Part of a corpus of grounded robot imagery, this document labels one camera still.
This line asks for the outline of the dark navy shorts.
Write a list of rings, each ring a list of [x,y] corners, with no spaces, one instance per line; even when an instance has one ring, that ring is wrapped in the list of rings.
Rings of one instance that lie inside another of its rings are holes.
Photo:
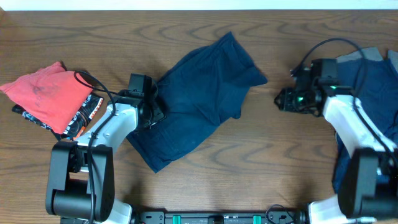
[[[192,152],[230,118],[250,88],[268,82],[230,32],[192,50],[157,82],[165,119],[127,140],[157,173]]]

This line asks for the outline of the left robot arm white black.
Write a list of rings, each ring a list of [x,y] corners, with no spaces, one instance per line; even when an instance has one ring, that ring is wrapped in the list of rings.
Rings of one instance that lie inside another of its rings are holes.
[[[89,131],[52,148],[45,208],[60,223],[138,223],[133,207],[115,197],[114,155],[132,132],[165,118],[157,82],[133,73],[128,87],[111,93],[104,115]]]

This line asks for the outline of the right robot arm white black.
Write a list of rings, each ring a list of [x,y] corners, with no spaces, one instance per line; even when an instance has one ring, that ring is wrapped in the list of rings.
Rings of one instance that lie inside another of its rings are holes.
[[[397,218],[397,144],[380,132],[350,86],[338,77],[335,59],[316,59],[291,70],[295,86],[274,103],[281,111],[324,117],[345,145],[350,162],[338,193],[312,202],[299,223],[372,223]]]

